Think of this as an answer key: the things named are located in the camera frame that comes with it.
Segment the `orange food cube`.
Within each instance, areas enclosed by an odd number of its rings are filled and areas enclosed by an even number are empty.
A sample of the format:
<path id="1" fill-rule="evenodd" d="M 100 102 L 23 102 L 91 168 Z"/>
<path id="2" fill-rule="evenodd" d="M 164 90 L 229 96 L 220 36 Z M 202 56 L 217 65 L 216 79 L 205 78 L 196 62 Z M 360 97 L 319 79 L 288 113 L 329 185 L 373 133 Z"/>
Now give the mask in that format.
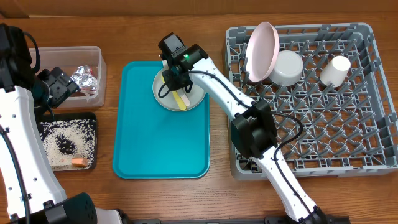
<path id="1" fill-rule="evenodd" d="M 86 158 L 73 158 L 72 159 L 72 166 L 74 167 L 88 167 L 89 160 Z"/>

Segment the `clear plastic bin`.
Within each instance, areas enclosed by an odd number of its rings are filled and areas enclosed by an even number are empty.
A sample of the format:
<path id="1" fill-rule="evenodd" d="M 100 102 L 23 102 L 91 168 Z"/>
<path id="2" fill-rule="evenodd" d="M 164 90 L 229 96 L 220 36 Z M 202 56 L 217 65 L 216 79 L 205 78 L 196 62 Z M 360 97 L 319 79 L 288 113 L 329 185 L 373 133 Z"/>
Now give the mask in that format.
<path id="1" fill-rule="evenodd" d="M 60 108 L 89 108 L 104 105 L 106 63 L 99 47 L 39 47 L 38 50 L 41 69 L 52 70 L 54 67 L 60 67 L 68 76 L 72 76 L 79 66 L 87 65 L 97 79 L 96 91 L 93 94 L 74 93 L 59 106 Z"/>

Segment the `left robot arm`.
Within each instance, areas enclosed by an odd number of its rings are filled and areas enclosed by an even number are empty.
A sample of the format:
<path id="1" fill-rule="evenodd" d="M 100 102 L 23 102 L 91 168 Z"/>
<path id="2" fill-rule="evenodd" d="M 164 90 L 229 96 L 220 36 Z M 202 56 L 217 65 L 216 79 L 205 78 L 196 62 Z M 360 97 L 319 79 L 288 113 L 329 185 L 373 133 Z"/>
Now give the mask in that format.
<path id="1" fill-rule="evenodd" d="M 83 192 L 72 198 L 54 175 L 36 117 L 58 107 L 78 85 L 55 67 L 40 68 L 22 29 L 1 24 L 1 174 L 11 223 L 129 223 L 121 210 L 95 207 Z"/>

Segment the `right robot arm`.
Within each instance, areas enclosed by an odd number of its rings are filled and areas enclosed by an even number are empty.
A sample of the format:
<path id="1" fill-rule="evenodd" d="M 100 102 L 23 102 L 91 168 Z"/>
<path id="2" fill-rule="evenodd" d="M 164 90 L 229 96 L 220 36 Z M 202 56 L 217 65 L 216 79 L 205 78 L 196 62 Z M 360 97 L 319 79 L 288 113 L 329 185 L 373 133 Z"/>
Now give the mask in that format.
<path id="1" fill-rule="evenodd" d="M 233 146 L 252 159 L 265 173 L 279 195 L 291 223 L 326 223 L 327 217 L 305 193 L 287 165 L 274 121 L 275 112 L 266 100 L 255 101 L 238 90 L 197 44 L 186 47 L 181 38 L 170 33 L 159 42 L 168 91 L 189 91 L 196 85 L 208 93 L 229 118 Z"/>

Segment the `white paper cup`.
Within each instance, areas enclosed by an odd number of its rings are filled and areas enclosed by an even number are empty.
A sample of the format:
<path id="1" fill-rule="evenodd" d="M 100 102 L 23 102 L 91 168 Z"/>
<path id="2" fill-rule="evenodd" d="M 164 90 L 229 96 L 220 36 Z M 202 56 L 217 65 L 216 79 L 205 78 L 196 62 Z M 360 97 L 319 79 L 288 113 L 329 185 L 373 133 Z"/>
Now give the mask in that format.
<path id="1" fill-rule="evenodd" d="M 320 81 L 325 86 L 332 84 L 337 88 L 343 84 L 350 68 L 351 63 L 348 58 L 341 55 L 333 57 L 320 73 Z"/>

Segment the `grey dishwasher rack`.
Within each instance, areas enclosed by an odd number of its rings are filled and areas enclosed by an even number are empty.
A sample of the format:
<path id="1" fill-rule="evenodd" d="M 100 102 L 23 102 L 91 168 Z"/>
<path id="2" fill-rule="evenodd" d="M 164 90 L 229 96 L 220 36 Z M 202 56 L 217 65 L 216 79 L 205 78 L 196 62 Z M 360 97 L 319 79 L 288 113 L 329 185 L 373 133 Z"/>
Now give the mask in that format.
<path id="1" fill-rule="evenodd" d="M 252 26 L 226 31 L 225 72 L 244 94 L 265 99 L 272 110 L 282 153 L 298 177 L 385 175 L 397 170 L 397 112 L 374 38 L 365 23 L 277 26 L 281 50 L 301 56 L 303 73 L 292 86 L 244 74 Z M 343 84 L 320 81 L 336 56 L 350 60 Z"/>

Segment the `yellow plastic spoon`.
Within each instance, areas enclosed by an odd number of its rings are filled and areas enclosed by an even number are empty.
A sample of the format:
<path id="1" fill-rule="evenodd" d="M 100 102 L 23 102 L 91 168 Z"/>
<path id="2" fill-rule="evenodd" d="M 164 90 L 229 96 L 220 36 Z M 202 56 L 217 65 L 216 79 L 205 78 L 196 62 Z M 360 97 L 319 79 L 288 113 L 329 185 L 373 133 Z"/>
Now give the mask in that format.
<path id="1" fill-rule="evenodd" d="M 158 84 L 158 90 L 156 90 L 155 93 L 158 97 L 159 103 L 164 108 L 171 111 L 184 111 L 187 109 L 184 102 L 181 102 L 177 92 L 168 90 L 162 75 L 160 75 L 160 83 Z"/>

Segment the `white round plate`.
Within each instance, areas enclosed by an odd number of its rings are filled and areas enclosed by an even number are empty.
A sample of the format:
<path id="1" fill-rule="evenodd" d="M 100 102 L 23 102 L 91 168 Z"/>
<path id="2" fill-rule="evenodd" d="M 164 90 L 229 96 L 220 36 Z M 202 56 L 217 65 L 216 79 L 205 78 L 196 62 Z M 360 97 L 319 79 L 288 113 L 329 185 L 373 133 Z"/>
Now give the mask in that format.
<path id="1" fill-rule="evenodd" d="M 279 35 L 269 22 L 252 32 L 246 49 L 246 73 L 251 82 L 261 82 L 273 71 L 279 53 Z"/>

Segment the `grey bowl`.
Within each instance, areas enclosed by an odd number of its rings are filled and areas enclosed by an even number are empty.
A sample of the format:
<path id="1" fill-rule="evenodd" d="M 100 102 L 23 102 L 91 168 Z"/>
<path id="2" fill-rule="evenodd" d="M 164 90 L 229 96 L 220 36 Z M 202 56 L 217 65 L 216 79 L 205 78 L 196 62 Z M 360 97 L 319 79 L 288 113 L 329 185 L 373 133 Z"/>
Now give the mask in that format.
<path id="1" fill-rule="evenodd" d="M 303 73 L 303 60 L 293 51 L 279 52 L 273 71 L 269 75 L 272 83 L 283 86 L 296 84 Z"/>

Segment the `white plastic knife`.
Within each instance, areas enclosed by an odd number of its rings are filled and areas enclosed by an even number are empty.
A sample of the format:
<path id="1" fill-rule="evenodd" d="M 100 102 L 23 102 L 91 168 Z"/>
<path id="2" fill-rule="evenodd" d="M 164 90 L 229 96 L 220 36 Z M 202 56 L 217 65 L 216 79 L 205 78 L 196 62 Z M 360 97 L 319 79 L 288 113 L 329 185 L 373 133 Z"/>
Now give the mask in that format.
<path id="1" fill-rule="evenodd" d="M 167 61 L 166 61 L 166 60 L 163 60 L 163 61 L 162 61 L 162 65 L 163 65 L 163 67 L 164 67 L 166 70 L 169 68 L 169 66 L 167 65 Z M 177 94 L 179 95 L 181 102 L 184 102 L 185 107 L 190 106 L 190 100 L 188 99 L 188 97 L 187 97 L 187 95 L 184 93 L 184 91 L 183 91 L 183 90 L 177 90 L 176 92 L 177 92 Z"/>

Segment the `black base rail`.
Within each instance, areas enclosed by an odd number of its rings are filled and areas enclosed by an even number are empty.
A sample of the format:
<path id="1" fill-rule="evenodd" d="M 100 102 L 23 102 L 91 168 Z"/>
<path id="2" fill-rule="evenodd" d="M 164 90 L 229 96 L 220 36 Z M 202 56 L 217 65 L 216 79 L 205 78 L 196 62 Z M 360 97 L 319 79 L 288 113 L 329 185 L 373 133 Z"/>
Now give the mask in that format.
<path id="1" fill-rule="evenodd" d="M 174 220 L 162 221 L 159 219 L 132 220 L 133 224 L 288 224 L 288 216 L 272 216 L 262 219 L 222 219 L 222 220 Z"/>

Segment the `grey round plate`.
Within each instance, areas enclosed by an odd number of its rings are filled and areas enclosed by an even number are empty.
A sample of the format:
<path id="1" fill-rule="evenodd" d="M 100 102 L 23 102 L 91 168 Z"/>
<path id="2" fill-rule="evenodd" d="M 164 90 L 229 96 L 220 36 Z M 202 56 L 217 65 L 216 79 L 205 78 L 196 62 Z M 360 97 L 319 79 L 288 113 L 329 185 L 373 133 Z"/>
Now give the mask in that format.
<path id="1" fill-rule="evenodd" d="M 181 99 L 181 102 L 185 106 L 178 105 L 177 100 L 175 98 L 175 94 L 173 94 L 172 92 L 168 93 L 165 97 L 160 98 L 159 90 L 161 86 L 164 84 L 162 81 L 162 72 L 164 70 L 165 69 L 162 68 L 161 70 L 158 71 L 157 75 L 154 78 L 153 87 L 152 87 L 155 99 L 164 108 L 167 108 L 168 110 L 172 111 L 187 111 L 198 106 L 204 100 L 206 93 L 203 89 L 201 89 L 197 85 L 193 85 L 189 93 L 187 93 L 184 88 L 176 91 L 176 94 L 178 95 L 178 97 Z"/>

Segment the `teal serving tray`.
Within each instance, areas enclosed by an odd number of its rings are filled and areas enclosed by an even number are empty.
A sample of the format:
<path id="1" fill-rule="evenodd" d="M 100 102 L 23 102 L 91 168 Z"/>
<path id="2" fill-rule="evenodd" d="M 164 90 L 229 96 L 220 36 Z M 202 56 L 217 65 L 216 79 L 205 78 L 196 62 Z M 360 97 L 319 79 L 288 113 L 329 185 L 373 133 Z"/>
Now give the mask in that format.
<path id="1" fill-rule="evenodd" d="M 196 179 L 210 168 L 210 97 L 187 111 L 164 108 L 152 90 L 161 62 L 122 72 L 113 170 L 123 179 Z"/>

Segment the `aluminium foil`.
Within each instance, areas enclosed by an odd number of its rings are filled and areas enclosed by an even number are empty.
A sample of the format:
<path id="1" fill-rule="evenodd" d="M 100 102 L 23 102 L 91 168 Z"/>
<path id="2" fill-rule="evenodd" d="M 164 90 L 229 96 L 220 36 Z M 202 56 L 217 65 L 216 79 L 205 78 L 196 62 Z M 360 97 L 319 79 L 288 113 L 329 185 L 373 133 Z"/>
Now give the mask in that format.
<path id="1" fill-rule="evenodd" d="M 79 66 L 72 74 L 71 79 L 79 86 L 80 92 L 94 95 L 97 89 L 97 78 L 88 65 Z"/>

